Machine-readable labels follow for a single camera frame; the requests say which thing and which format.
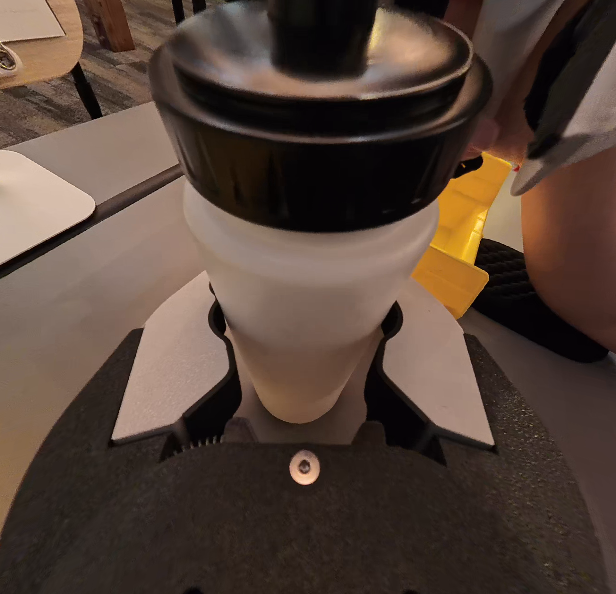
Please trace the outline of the white plastic bottle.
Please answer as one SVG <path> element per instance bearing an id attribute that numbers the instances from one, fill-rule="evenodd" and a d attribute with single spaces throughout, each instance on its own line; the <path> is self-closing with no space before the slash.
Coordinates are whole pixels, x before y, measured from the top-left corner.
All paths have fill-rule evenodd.
<path id="1" fill-rule="evenodd" d="M 289 423 L 335 405 L 439 222 L 435 200 L 373 229 L 273 229 L 224 212 L 190 183 L 183 206 L 254 389 Z"/>

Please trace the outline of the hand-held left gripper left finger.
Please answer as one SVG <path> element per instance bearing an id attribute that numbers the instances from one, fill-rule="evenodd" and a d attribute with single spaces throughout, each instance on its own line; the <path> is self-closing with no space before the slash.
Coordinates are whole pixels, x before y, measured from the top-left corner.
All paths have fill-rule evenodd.
<path id="1" fill-rule="evenodd" d="M 181 446 L 221 438 L 242 402 L 226 320 L 201 273 L 146 321 L 113 444 L 172 434 Z"/>

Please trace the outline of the black textured pad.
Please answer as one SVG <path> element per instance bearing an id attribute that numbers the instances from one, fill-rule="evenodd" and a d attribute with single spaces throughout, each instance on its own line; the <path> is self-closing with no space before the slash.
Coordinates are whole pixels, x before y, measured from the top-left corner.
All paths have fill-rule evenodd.
<path id="1" fill-rule="evenodd" d="M 538 296 L 522 252 L 483 238 L 475 265 L 489 276 L 471 305 L 476 311 L 571 361 L 591 364 L 606 359 L 608 349 L 561 319 Z"/>

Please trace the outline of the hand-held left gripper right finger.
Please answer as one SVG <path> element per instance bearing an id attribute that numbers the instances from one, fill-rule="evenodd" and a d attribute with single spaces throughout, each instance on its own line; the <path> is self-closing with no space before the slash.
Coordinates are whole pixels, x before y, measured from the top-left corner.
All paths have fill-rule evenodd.
<path id="1" fill-rule="evenodd" d="M 447 439 L 493 450 L 464 331 L 443 304 L 409 279 L 381 330 L 364 398 L 366 420 L 382 425 L 386 444 L 437 451 Z"/>

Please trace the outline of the person's right forearm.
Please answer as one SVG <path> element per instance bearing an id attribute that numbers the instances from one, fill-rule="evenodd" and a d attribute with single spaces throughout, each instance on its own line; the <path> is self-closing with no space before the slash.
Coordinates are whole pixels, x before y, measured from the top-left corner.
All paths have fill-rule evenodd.
<path id="1" fill-rule="evenodd" d="M 563 167 L 523 194 L 521 224 L 540 298 L 615 352 L 615 148 Z"/>

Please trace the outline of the wooden furniture leg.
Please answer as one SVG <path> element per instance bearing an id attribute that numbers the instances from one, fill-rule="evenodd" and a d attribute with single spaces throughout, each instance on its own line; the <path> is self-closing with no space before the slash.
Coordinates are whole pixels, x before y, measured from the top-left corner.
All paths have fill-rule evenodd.
<path id="1" fill-rule="evenodd" d="M 99 44 L 112 52 L 135 49 L 121 0 L 83 0 Z"/>

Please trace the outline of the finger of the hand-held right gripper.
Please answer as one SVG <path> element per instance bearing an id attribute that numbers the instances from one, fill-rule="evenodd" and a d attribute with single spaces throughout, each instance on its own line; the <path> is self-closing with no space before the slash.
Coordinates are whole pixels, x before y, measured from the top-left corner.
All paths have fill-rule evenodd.
<path id="1" fill-rule="evenodd" d="M 615 146 L 615 0 L 589 1 L 552 40 L 524 113 L 534 138 L 512 196 Z"/>

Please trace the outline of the black bottle lid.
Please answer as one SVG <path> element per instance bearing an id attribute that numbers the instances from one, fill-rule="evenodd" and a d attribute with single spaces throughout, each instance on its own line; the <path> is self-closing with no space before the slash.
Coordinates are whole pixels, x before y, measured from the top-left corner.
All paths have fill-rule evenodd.
<path id="1" fill-rule="evenodd" d="M 150 89 L 187 181 L 241 220 L 377 228 L 430 205 L 492 93 L 457 28 L 378 0 L 239 0 L 175 29 Z"/>

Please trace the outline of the person's right hand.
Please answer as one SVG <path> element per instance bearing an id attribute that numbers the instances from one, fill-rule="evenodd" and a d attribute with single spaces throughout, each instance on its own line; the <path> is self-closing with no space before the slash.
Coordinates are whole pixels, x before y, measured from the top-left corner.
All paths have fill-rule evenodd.
<path id="1" fill-rule="evenodd" d="M 449 0 L 444 19 L 474 38 L 482 7 L 483 0 Z M 515 164 L 523 162 L 526 145 L 532 136 L 523 112 L 523 100 L 535 71 L 533 62 L 524 61 L 517 75 L 512 77 L 496 112 L 478 123 L 462 160 L 471 160 L 488 152 Z"/>

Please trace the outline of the yellow plastic bin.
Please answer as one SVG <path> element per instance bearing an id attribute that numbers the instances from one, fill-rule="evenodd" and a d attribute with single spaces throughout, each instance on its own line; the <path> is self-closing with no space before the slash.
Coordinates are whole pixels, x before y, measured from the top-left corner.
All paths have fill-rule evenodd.
<path id="1" fill-rule="evenodd" d="M 451 179 L 437 199 L 437 230 L 412 278 L 455 319 L 488 283 L 475 260 L 489 209 L 511 169 L 509 162 L 484 152 L 481 166 Z"/>

